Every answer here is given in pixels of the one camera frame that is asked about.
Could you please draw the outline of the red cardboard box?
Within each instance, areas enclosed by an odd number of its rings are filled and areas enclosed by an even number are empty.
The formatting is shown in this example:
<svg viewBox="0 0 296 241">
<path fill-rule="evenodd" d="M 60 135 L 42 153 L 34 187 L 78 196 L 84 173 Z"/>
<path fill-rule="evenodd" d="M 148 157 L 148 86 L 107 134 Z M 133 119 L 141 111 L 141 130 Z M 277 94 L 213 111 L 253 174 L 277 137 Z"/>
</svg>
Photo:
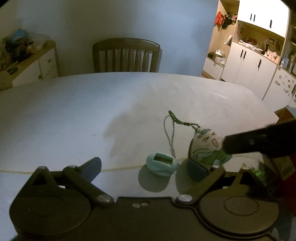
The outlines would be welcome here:
<svg viewBox="0 0 296 241">
<path fill-rule="evenodd" d="M 287 105 L 284 108 L 276 110 L 274 112 L 278 117 L 277 124 L 285 123 L 287 121 L 293 121 L 296 118 L 296 108 Z"/>
</svg>

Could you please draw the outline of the green white plush keychain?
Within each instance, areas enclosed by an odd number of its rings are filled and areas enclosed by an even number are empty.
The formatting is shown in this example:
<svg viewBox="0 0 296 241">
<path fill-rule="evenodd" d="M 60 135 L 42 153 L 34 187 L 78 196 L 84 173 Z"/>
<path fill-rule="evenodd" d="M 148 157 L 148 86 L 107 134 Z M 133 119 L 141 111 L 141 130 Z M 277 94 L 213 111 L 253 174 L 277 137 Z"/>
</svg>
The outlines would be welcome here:
<svg viewBox="0 0 296 241">
<path fill-rule="evenodd" d="M 189 126 L 194 130 L 194 136 L 190 142 L 188 150 L 188 159 L 195 162 L 201 162 L 206 166 L 223 165 L 231 158 L 223 147 L 223 138 L 210 128 L 204 128 L 197 123 L 188 123 L 179 120 L 175 114 L 169 110 L 168 114 L 173 123 L 182 126 Z"/>
</svg>

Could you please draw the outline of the green fringed cloth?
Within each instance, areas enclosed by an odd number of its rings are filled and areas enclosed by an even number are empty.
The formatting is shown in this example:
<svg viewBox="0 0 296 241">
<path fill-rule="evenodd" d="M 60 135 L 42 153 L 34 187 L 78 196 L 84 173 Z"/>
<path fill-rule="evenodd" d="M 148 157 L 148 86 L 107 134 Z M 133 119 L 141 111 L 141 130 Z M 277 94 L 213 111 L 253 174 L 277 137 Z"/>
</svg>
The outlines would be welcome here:
<svg viewBox="0 0 296 241">
<path fill-rule="evenodd" d="M 252 169 L 253 174 L 263 183 L 266 183 L 265 172 L 260 169 Z"/>
</svg>

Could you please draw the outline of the teal small pouch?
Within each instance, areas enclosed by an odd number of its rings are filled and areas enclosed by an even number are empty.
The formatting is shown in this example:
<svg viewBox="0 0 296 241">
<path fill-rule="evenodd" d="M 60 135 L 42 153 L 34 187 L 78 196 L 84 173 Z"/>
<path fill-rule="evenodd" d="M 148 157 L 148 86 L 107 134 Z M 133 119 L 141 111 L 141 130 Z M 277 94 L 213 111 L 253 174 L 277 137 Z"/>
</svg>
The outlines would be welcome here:
<svg viewBox="0 0 296 241">
<path fill-rule="evenodd" d="M 164 153 L 153 153 L 147 156 L 147 168 L 159 176 L 171 176 L 177 169 L 177 160 Z"/>
</svg>

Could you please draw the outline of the white drawer cabinet wood top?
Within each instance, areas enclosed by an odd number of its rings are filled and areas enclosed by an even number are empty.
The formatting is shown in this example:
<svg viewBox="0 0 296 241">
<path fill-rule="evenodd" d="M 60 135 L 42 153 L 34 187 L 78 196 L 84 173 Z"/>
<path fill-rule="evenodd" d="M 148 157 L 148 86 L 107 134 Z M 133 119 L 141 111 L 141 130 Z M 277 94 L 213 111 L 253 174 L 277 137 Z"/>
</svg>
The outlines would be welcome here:
<svg viewBox="0 0 296 241">
<path fill-rule="evenodd" d="M 49 40 L 28 59 L 16 62 L 1 72 L 1 91 L 58 76 L 56 43 Z"/>
</svg>

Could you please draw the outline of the dark wooden slatted chair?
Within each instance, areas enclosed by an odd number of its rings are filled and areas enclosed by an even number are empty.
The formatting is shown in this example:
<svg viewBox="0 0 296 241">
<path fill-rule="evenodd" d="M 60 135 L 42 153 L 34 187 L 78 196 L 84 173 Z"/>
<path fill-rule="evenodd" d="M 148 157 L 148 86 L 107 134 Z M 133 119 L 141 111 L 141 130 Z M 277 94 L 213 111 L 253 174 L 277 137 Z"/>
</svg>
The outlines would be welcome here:
<svg viewBox="0 0 296 241">
<path fill-rule="evenodd" d="M 160 45 L 145 39 L 112 38 L 92 47 L 95 73 L 156 72 Z"/>
</svg>

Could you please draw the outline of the red hanging clothes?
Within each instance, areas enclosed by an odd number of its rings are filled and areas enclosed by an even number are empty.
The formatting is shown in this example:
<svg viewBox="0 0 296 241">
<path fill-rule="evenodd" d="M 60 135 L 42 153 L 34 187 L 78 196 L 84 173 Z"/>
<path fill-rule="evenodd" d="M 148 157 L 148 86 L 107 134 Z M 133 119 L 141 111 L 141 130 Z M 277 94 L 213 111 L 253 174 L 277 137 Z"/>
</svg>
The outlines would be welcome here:
<svg viewBox="0 0 296 241">
<path fill-rule="evenodd" d="M 214 25 L 222 26 L 225 20 L 225 16 L 219 11 L 215 17 Z"/>
</svg>

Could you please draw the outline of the clutter of toys on cabinet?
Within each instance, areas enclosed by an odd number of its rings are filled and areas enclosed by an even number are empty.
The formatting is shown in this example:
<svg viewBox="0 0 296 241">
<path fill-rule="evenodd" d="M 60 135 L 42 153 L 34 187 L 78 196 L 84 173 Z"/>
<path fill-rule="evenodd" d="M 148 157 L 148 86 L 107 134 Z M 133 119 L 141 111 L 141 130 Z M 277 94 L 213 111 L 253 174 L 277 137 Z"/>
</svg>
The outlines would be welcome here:
<svg viewBox="0 0 296 241">
<path fill-rule="evenodd" d="M 1 39 L 1 71 L 20 63 L 43 48 L 50 37 L 19 29 Z"/>
</svg>

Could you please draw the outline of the white wall cabinet unit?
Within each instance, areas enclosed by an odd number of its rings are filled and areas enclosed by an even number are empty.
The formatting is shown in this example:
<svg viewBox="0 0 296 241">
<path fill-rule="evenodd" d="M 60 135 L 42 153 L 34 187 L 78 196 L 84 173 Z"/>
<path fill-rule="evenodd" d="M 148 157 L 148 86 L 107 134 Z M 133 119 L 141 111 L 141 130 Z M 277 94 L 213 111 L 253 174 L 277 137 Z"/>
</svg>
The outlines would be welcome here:
<svg viewBox="0 0 296 241">
<path fill-rule="evenodd" d="M 246 87 L 271 111 L 295 101 L 295 13 L 283 1 L 218 1 L 219 11 L 202 76 Z"/>
</svg>

